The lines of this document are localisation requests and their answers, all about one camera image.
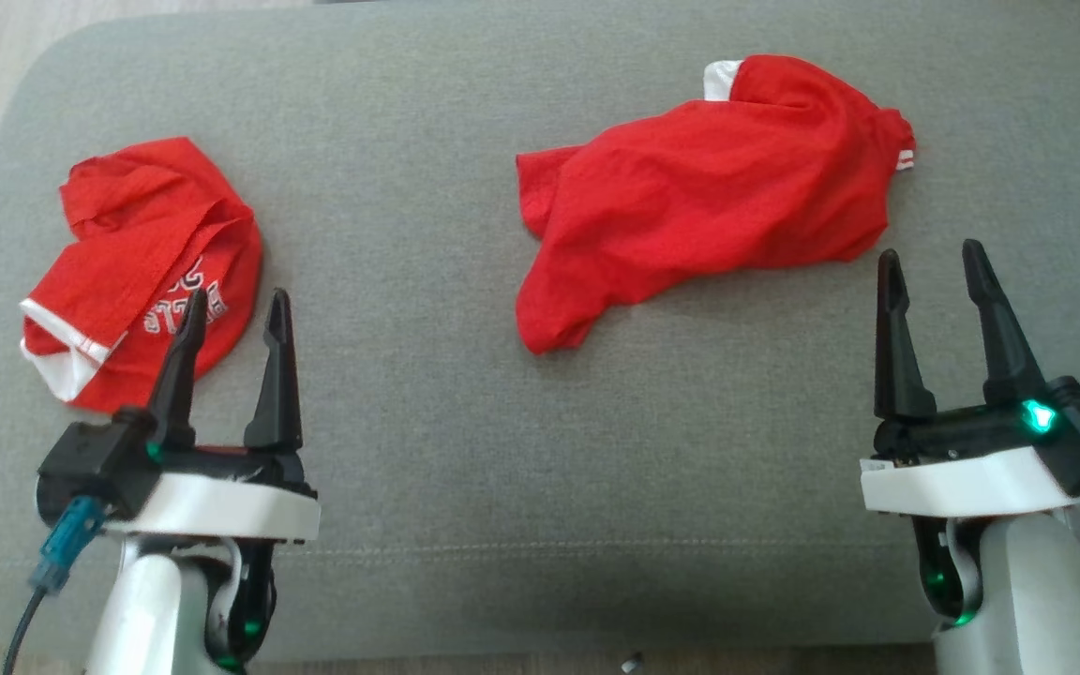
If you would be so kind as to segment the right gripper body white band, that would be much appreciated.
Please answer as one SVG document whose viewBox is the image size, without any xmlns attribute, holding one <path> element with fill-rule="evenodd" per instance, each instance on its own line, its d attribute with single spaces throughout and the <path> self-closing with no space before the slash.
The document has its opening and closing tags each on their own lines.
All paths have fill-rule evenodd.
<svg viewBox="0 0 1080 675">
<path fill-rule="evenodd" d="M 919 518 L 1023 516 L 1080 504 L 1041 450 L 1061 415 L 1038 400 L 908 417 L 875 410 L 875 454 L 861 462 L 870 512 Z"/>
</svg>

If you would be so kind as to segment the red white basketball jersey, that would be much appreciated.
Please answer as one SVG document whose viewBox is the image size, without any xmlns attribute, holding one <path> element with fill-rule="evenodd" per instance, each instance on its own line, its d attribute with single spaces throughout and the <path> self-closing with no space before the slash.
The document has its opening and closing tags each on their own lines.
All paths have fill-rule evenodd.
<svg viewBox="0 0 1080 675">
<path fill-rule="evenodd" d="M 575 349 L 616 305 L 739 269 L 849 262 L 887 230 L 912 124 L 791 55 L 712 63 L 704 95 L 516 157 L 537 239 L 516 296 L 528 351 Z"/>
</svg>

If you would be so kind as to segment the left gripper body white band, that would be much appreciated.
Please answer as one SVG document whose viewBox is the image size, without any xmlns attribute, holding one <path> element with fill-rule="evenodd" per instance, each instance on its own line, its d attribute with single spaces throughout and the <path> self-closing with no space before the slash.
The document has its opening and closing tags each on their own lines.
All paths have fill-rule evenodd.
<svg viewBox="0 0 1080 675">
<path fill-rule="evenodd" d="M 237 541 L 318 538 L 322 508 L 295 453 L 237 447 L 166 453 L 161 475 L 133 518 L 111 518 L 107 534 L 183 535 Z"/>
</svg>

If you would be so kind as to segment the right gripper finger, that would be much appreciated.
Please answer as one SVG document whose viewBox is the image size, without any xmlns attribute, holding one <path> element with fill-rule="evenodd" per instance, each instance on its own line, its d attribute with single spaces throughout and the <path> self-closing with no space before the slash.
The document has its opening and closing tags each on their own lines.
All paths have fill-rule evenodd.
<svg viewBox="0 0 1080 675">
<path fill-rule="evenodd" d="M 924 387 L 908 325 L 909 295 L 897 252 L 877 262 L 874 415 L 882 420 L 923 420 L 939 413 Z"/>
<path fill-rule="evenodd" d="M 1014 308 L 999 283 L 984 245 L 963 243 L 966 288 L 978 309 L 987 377 L 982 394 L 987 405 L 1044 399 L 1047 381 L 1034 357 Z"/>
</svg>

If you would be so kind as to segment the red basketball shorts white trim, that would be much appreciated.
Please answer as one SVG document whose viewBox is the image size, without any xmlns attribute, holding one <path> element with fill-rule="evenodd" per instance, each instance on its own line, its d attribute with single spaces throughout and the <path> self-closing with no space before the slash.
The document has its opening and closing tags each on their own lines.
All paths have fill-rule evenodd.
<svg viewBox="0 0 1080 675">
<path fill-rule="evenodd" d="M 256 307 L 262 235 L 194 141 L 87 158 L 59 192 L 75 240 L 19 305 L 19 349 L 49 392 L 90 411 L 141 405 L 197 291 L 207 326 L 194 376 L 231 353 Z"/>
</svg>

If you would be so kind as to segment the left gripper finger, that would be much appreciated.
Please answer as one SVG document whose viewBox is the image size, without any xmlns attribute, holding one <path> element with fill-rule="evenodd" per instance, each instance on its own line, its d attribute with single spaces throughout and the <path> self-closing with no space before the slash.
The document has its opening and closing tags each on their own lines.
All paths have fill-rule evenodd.
<svg viewBox="0 0 1080 675">
<path fill-rule="evenodd" d="M 292 305 L 284 288 L 274 289 L 262 340 L 267 349 L 262 384 L 244 444 L 249 450 L 299 450 L 303 448 L 303 419 Z"/>
<path fill-rule="evenodd" d="M 147 410 L 156 428 L 147 445 L 151 449 L 192 449 L 195 430 L 191 410 L 195 363 L 207 326 L 207 294 L 202 288 L 188 297 L 183 323 L 177 328 L 156 380 Z"/>
</svg>

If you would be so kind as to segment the grey sofa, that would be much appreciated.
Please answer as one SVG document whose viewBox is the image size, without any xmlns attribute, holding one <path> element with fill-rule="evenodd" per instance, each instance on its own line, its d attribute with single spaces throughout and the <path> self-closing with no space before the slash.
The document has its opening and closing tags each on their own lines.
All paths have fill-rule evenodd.
<svg viewBox="0 0 1080 675">
<path fill-rule="evenodd" d="M 0 642 L 77 411 L 19 352 L 75 163 L 189 136 L 289 291 L 316 543 L 276 555 L 269 661 L 924 642 L 904 518 L 864 509 L 876 255 L 685 283 L 534 357 L 515 157 L 786 53 L 919 143 L 889 230 L 939 406 L 982 399 L 961 244 L 1047 377 L 1080 380 L 1080 0 L 384 0 L 85 27 L 0 125 Z"/>
</svg>

